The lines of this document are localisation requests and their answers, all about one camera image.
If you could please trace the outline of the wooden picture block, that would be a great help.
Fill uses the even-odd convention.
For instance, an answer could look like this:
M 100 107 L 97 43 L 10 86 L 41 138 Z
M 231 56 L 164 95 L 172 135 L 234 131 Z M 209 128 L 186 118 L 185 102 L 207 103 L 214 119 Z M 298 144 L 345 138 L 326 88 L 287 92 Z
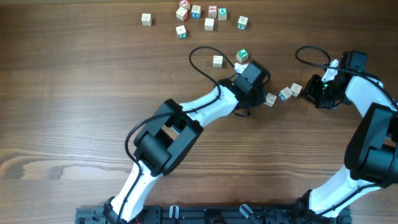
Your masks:
M 264 102 L 265 105 L 272 107 L 276 101 L 277 97 L 272 93 L 268 93 L 266 95 L 266 100 Z

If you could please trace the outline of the blue P wooden block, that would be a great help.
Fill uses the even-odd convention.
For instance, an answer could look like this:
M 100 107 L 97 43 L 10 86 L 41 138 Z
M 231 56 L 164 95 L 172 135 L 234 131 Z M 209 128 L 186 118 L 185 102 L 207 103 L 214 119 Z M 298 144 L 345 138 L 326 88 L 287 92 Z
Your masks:
M 288 100 L 293 95 L 293 92 L 290 90 L 289 87 L 285 87 L 279 92 L 279 98 L 282 101 Z

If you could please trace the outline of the blue edged wooden block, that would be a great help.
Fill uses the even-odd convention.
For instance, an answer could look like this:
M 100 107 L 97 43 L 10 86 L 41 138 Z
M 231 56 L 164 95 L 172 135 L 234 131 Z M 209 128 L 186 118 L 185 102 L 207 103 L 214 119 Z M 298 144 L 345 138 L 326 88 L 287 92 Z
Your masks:
M 296 83 L 293 83 L 292 86 L 290 87 L 290 91 L 292 92 L 292 95 L 294 97 L 298 97 L 300 92 L 302 90 L 302 86 Z

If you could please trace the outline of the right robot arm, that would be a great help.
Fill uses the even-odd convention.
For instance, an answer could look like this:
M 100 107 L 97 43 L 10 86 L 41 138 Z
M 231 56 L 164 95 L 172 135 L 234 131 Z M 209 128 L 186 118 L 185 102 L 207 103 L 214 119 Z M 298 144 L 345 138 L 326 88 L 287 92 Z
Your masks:
M 301 94 L 318 109 L 354 105 L 362 117 L 343 167 L 297 199 L 292 215 L 302 223 L 335 222 L 355 200 L 397 183 L 397 101 L 366 72 L 366 61 L 366 53 L 344 52 L 321 65 L 324 76 L 313 75 Z

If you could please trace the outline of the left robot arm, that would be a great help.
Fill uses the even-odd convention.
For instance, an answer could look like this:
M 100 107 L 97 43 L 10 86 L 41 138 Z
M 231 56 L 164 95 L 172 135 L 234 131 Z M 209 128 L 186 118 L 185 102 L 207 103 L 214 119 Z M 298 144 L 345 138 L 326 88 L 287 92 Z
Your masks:
M 152 117 L 134 127 L 136 150 L 129 153 L 134 165 L 120 193 L 104 205 L 108 223 L 129 223 L 141 213 L 155 183 L 170 174 L 196 143 L 205 126 L 241 108 L 265 100 L 269 71 L 260 63 L 235 65 L 235 74 L 216 82 L 207 95 L 178 104 L 163 102 Z

